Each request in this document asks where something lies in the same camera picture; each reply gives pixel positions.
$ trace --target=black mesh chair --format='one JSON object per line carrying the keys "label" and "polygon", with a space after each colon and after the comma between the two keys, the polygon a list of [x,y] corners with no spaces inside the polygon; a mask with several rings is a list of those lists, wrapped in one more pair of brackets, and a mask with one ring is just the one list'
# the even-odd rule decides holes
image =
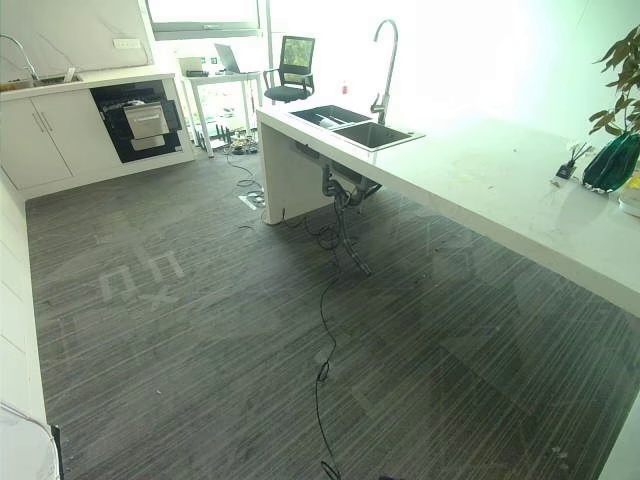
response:
{"label": "black mesh chair", "polygon": [[[315,38],[282,37],[280,52],[280,67],[263,72],[264,84],[267,89],[265,97],[277,102],[292,102],[304,100],[314,92],[313,75],[311,74],[311,60]],[[267,73],[278,72],[280,86],[269,86]]]}

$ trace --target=window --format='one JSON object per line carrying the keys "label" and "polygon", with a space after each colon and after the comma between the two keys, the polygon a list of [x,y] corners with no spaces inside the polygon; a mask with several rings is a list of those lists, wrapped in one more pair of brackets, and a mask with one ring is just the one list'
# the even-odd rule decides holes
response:
{"label": "window", "polygon": [[156,40],[246,37],[260,28],[258,0],[146,0]]}

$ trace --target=white desk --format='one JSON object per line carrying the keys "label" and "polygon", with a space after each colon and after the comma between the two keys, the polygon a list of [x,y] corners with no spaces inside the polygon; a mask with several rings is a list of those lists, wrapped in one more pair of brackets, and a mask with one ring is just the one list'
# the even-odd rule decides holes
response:
{"label": "white desk", "polygon": [[245,84],[246,82],[250,82],[252,80],[256,82],[256,89],[258,91],[258,105],[262,106],[262,83],[260,80],[260,72],[234,73],[232,75],[211,75],[209,77],[182,77],[182,88],[185,98],[187,99],[187,109],[189,111],[191,127],[193,128],[195,135],[195,117],[193,115],[191,104],[189,103],[187,85],[189,85],[191,91],[193,92],[193,98],[196,102],[196,108],[198,110],[198,117],[200,118],[200,126],[202,127],[202,134],[205,138],[205,147],[207,148],[207,155],[209,155],[209,157],[213,157],[213,150],[211,148],[211,142],[209,140],[207,119],[204,115],[202,102],[200,100],[200,87],[202,85],[214,85],[217,83],[240,82],[240,85],[242,86],[242,104],[244,105],[245,127],[247,129],[247,134],[249,134],[249,132],[251,132],[251,124],[249,122],[249,108],[247,106],[247,90]]}
{"label": "white desk", "polygon": [[287,113],[314,106],[296,103],[258,111],[268,223],[283,208],[290,218],[332,201],[297,140],[640,316],[640,218],[616,195],[550,184],[568,159],[566,139],[466,117],[370,153]]}

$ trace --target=gooseneck faucet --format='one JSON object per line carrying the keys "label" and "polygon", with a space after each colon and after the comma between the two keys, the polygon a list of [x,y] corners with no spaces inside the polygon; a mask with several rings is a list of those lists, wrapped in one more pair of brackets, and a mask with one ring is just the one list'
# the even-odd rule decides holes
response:
{"label": "gooseneck faucet", "polygon": [[384,125],[385,117],[387,116],[387,109],[389,108],[389,88],[391,87],[391,76],[393,75],[393,65],[396,62],[396,50],[398,50],[398,27],[396,26],[396,22],[387,18],[380,22],[378,25],[378,29],[376,30],[376,34],[373,37],[373,41],[378,41],[378,34],[380,33],[380,29],[385,23],[389,23],[393,27],[393,53],[391,54],[391,62],[389,63],[389,73],[387,73],[387,87],[385,88],[384,95],[382,96],[382,103],[378,103],[378,99],[380,98],[380,94],[376,95],[376,99],[373,101],[373,105],[371,105],[371,113],[378,114],[378,123],[380,125]]}
{"label": "gooseneck faucet", "polygon": [[4,33],[0,33],[0,37],[6,38],[7,40],[11,40],[13,43],[15,43],[18,46],[18,48],[22,52],[22,56],[24,57],[24,59],[27,62],[27,69],[29,70],[29,73],[31,74],[31,78],[33,79],[34,82],[40,81],[40,77],[36,73],[36,69],[33,67],[33,63],[31,63],[31,60],[29,60],[29,57],[27,56],[27,52],[24,51],[24,47],[22,46],[22,44],[18,40],[16,40],[15,38],[13,38],[11,35],[6,35]]}

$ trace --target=laptop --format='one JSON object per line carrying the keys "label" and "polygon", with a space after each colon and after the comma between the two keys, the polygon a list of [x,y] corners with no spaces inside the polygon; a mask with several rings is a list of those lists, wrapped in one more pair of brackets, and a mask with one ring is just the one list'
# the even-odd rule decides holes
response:
{"label": "laptop", "polygon": [[261,70],[240,70],[238,67],[238,62],[236,61],[236,56],[233,54],[233,50],[229,45],[222,45],[220,43],[216,43],[216,50],[218,51],[218,56],[220,57],[220,63],[224,66],[227,73],[256,73]]}

